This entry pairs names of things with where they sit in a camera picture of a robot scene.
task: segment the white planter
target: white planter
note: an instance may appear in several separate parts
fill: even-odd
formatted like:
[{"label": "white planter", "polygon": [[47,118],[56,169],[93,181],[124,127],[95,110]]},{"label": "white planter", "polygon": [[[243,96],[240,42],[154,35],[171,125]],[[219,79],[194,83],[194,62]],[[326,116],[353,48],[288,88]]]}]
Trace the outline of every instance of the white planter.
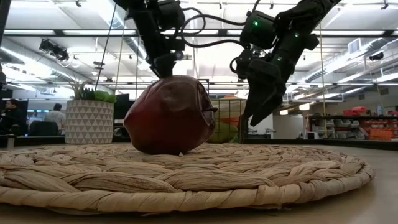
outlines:
[{"label": "white planter", "polygon": [[67,103],[67,144],[109,144],[113,136],[113,103],[71,100]]}]

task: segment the apple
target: apple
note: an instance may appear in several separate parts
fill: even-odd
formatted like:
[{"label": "apple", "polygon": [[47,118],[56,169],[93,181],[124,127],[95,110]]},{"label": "apple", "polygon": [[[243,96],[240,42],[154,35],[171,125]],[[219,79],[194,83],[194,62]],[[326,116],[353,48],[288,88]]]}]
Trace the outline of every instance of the apple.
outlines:
[{"label": "apple", "polygon": [[137,150],[178,155],[213,135],[215,112],[197,79],[174,75],[145,89],[127,113],[124,126]]}]

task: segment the pole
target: pole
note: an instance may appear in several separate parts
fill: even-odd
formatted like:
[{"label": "pole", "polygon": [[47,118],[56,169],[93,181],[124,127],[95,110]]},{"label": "pole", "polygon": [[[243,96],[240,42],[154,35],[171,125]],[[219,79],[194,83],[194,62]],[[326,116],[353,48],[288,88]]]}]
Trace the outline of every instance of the pole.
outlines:
[{"label": "pole", "polygon": [[[0,0],[0,46],[4,30],[6,29],[6,22],[8,18],[8,12],[10,10],[11,0]],[[2,87],[6,84],[6,75],[2,72],[1,59],[0,59],[0,111],[2,109]]]}]

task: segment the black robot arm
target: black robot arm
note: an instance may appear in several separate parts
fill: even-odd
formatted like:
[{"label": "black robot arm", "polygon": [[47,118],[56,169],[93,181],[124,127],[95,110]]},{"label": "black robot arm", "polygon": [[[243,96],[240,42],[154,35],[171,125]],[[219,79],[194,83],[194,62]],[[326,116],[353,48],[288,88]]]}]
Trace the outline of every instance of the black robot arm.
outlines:
[{"label": "black robot arm", "polygon": [[180,2],[175,0],[114,0],[133,19],[147,52],[145,60],[159,78],[171,77],[175,62],[183,58],[183,40],[167,37],[163,31],[176,29],[185,22]]},{"label": "black robot arm", "polygon": [[[176,60],[182,56],[186,41],[177,39],[186,25],[183,9],[176,0],[114,0],[127,10],[126,19],[133,18],[147,51],[147,62],[159,78],[172,76]],[[313,50],[318,44],[314,28],[341,0],[301,0],[295,7],[281,12],[276,18],[260,11],[248,13],[239,44],[245,47],[234,59],[240,79],[249,82],[249,95],[244,115],[252,117],[255,126],[282,104],[285,84],[304,49]],[[195,16],[197,18],[214,16]],[[167,37],[161,32],[175,29]],[[258,49],[272,49],[260,56]]]},{"label": "black robot arm", "polygon": [[248,14],[241,42],[261,49],[273,48],[264,57],[245,49],[236,58],[238,77],[247,78],[250,86],[244,114],[247,118],[253,115],[252,126],[282,104],[285,84],[304,49],[313,50],[319,44],[312,31],[340,1],[302,0],[275,19],[259,11]]}]

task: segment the round woven mat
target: round woven mat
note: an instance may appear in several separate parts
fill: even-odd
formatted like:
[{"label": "round woven mat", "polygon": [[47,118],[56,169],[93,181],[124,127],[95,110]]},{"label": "round woven mat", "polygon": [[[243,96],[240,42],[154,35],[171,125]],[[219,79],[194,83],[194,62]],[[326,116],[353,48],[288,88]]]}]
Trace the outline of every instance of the round woven mat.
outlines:
[{"label": "round woven mat", "polygon": [[0,203],[58,212],[280,207],[357,189],[367,163],[314,147],[204,144],[180,156],[130,144],[0,152]]}]

